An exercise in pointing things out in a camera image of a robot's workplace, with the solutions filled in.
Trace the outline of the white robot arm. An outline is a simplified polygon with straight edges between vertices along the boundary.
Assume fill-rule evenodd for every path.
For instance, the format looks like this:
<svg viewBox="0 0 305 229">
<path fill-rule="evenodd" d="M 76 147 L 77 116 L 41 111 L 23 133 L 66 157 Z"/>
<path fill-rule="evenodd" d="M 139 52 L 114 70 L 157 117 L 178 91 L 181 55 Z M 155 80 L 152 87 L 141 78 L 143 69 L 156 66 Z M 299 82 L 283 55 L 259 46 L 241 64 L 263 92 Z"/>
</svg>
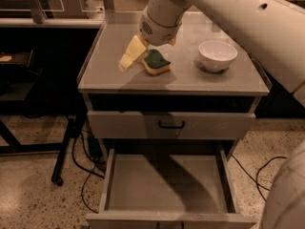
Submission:
<svg viewBox="0 0 305 229">
<path fill-rule="evenodd" d="M 305 105 L 305 13 L 285 0 L 149 0 L 136 38 L 148 47 L 172 44 L 184 12 L 197 7 L 256 58 Z M 274 178 L 259 229 L 305 229 L 304 146 Z"/>
</svg>

